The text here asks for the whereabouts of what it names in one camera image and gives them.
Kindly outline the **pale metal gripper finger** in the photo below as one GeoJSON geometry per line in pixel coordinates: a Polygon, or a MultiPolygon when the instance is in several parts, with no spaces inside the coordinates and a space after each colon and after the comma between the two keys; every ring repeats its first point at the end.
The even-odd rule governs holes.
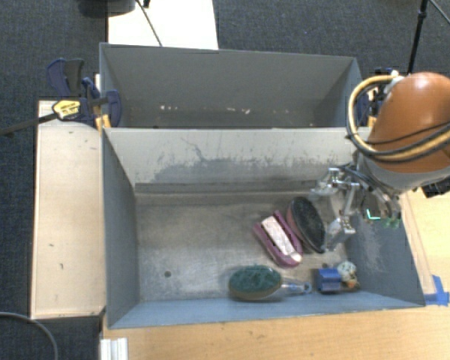
{"type": "Polygon", "coordinates": [[[337,167],[328,168],[327,172],[316,181],[310,193],[318,197],[329,197],[339,191],[342,171],[337,167]]]}
{"type": "Polygon", "coordinates": [[[339,244],[356,234],[356,228],[352,225],[349,216],[340,216],[333,220],[325,231],[324,248],[326,251],[334,251],[339,244]]]}

